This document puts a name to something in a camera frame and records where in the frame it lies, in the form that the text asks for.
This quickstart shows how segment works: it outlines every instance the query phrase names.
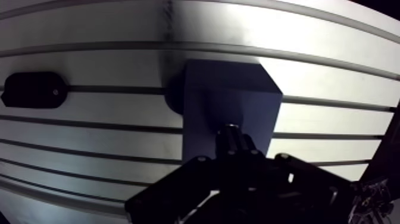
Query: white panel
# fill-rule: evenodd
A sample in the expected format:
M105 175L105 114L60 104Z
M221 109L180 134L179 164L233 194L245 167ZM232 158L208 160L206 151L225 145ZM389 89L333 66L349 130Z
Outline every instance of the white panel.
M51 0L1 0L0 13L49 1Z
M400 36L400 23L392 17L384 15L371 8L365 7L355 2L344 0L279 0L296 5L303 5L318 10L327 11L333 14L341 15L362 23L378 27L387 32Z
M400 82L364 73L274 58L260 63L285 95L397 107Z
M4 175L81 194L127 200L131 196L134 196L144 189L144 187L141 186L91 181L87 179L57 175L54 173L28 169L3 162L0 162L0 164L0 172Z
M36 190L36 191L39 191L39 192L49 193L49 194L52 194L52 195L62 196L62 197L66 197L66 198L72 198L72 199L79 200L79 201L85 201L85 202L91 202L91 203L102 204L102 205L106 205L106 206L121 207L121 208L123 208L123 205L124 205L123 202L118 203L118 202L113 202L113 201L91 199L91 198L88 198L88 197L75 196L73 194L61 193L61 192L58 192L58 191L53 191L53 190L41 188L41 187L38 187L38 186L33 186L33 185L30 185L30 184L21 183L19 181L13 181L11 179L3 178L1 176L0 176L0 181L1 182L5 182L5 183L10 183L10 184L13 184L13 185L17 185L17 186L22 186L22 187L25 187L25 188L28 188L28 189L33 189L33 190Z
M307 162L369 160L380 140L272 139L267 157L287 153Z
M0 20L0 49L56 43L155 41L160 1L123 1L31 13Z
M358 181L367 167L367 164L358 164L346 166L321 166L320 168L341 176L349 181Z
M56 71L70 85L161 87L160 51L61 52L0 58L0 84L14 72ZM178 58L260 63L285 95L397 106L400 82L274 58L174 52Z
M55 206L0 189L0 210L12 224L127 224L127 219Z
M0 58L0 84L12 73L55 71L70 85L161 86L158 51L83 51Z
M0 120L0 139L95 153L182 158L182 135Z
M182 118L170 110L161 95L70 93L56 109L7 108L0 114L47 119L80 120L145 126L182 127Z
M400 45L357 29L260 7L210 2L176 5L177 41L279 49L400 72Z
M0 105L3 115L182 127L180 115L169 110L164 97L159 95L71 93L60 108L46 110ZM392 116L392 113L378 111L282 104L274 131L382 135Z
M392 113L281 104L275 132L384 135Z
M178 167L175 165L109 160L53 153L7 144L0 144L0 148L1 158L7 160L52 170L124 181L153 183Z

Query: slotted panel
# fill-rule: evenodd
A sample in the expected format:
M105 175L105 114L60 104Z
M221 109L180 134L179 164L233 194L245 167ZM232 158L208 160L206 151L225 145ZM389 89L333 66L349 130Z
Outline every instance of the slotted panel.
M153 183L177 168L175 165L118 161L53 153L0 144L2 158L62 172L113 180Z
M396 107L400 82L297 61L260 58L285 95Z
M206 52L177 52L184 60L261 63L288 96L332 99L395 107L400 83L382 77L296 61ZM70 85L161 87L162 51L83 51L0 58L0 83L12 73L56 71Z
M160 95L70 93L57 109L9 108L2 104L0 114L124 125L182 126L180 115L171 111Z
M367 164L358 164L347 166L323 166L320 168L341 176L349 181L358 181L363 175L367 166Z
M398 20L351 1L279 0L341 15L400 36Z
M93 153L182 158L182 135L0 120L1 139Z
M210 2L176 6L178 41L279 49L400 72L400 45L350 27L260 7Z
M86 195L127 200L131 196L145 189L145 187L142 186L92 181L88 179L74 178L71 176L28 169L8 163L1 164L2 166L0 167L0 170L3 175L11 176L13 178L21 179L31 183L49 186L51 188Z
M7 30L0 36L0 49L74 42L158 41L160 4L106 2L0 20L0 30Z
M83 51L0 58L0 83L12 73L55 71L69 85L161 86L158 51Z
M28 189L33 189L33 190L38 191L38 192L48 193L48 194L51 194L51 195L58 195L58 196L61 196L61 197L71 198L71 199L75 199L75 200L79 200L79 201L96 203L96 204L106 205L106 206L118 206L118 207L121 207L121 208L123 207L123 203L122 202L111 202L111 201L105 201L105 200L92 199L92 198L83 197L83 196L76 196L75 195L76 192L74 192L74 194L68 194L68 193L53 191L51 189L46 189L46 188L41 187L41 186L34 186L32 184L26 184L26 183L22 183L20 181L14 181L14 180L2 177L2 176L0 176L0 183L9 183L9 184L17 185L17 186L22 186L22 187L25 187L25 188L28 188Z
M392 113L281 104L275 132L326 134L385 134Z
M78 211L66 207L55 206L32 198L14 194L0 189L0 210L11 223L31 224L71 224L71 223L97 223L97 224L126 224L123 217L110 217L101 214Z
M158 95L71 93L53 110L9 108L0 114L46 119L182 127L180 115L171 111ZM392 113L282 104L275 132L382 135Z
M307 162L369 160L380 140L272 139L267 157L287 153Z

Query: screw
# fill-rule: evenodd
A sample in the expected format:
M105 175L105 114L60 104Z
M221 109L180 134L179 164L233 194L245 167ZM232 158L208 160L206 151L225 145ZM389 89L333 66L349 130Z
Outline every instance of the screw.
M289 158L289 155L287 155L286 153L282 153L280 156L281 156L282 158L284 158L284 159Z
M226 126L228 126L228 127L239 127L239 125L234 125L234 124L227 124Z
M205 161L205 157L204 156L197 157L197 160L200 161L200 162L204 162Z

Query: wall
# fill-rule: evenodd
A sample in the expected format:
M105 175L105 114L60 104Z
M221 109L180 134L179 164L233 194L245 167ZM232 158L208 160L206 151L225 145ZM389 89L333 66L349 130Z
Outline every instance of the wall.
M123 201L180 164L163 87L187 58L260 63L285 95L267 157L361 177L398 105L400 23L346 1L222 2L0 0L0 83L71 85L58 109L0 104L11 223L125 222Z

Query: metal surface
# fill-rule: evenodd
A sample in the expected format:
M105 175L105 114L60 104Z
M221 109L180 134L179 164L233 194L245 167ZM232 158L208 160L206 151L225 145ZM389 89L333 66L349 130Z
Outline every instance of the metal surface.
M177 41L279 49L400 72L395 66L400 45L328 21L258 7L209 2L179 2L175 16Z
M380 140L272 139L267 157L288 153L309 162L366 160L379 144Z
M13 193L20 189L23 187L4 183L1 185L0 196L8 203L0 204L0 209L13 224L80 223L83 220L104 224L127 223L124 211L120 207L97 204L96 209L93 203L55 197L28 188L24 189L26 191L23 195Z
M182 127L180 115L171 111L164 97L158 95L70 93L57 110L6 108L0 105L0 115ZM386 131L392 115L378 111L284 103L280 107L274 131L381 135Z
M62 172L99 176L121 181L153 183L177 168L176 165L82 157L15 147L7 144L0 144L0 147L2 149L2 159L5 160Z
M43 172L40 170L28 169L8 163L1 164L1 173L3 175L11 176L31 183L46 185L51 188L78 192L81 194L98 195L105 198L126 200L145 188L143 186L122 185L117 183L107 183L82 178L74 178L49 172Z
M360 178L400 98L400 45L388 40L399 39L398 21L344 1L173 1L170 11L165 1L106 1L0 0L0 89L13 72L48 70L75 91L56 110L0 106L0 174L35 185L9 182L124 200L144 187L133 183L163 177L173 166L161 163L182 157L182 118L160 87L187 58L260 62L286 95L269 156L353 161L323 168ZM166 51L176 61L163 61ZM13 224L118 223L0 194Z

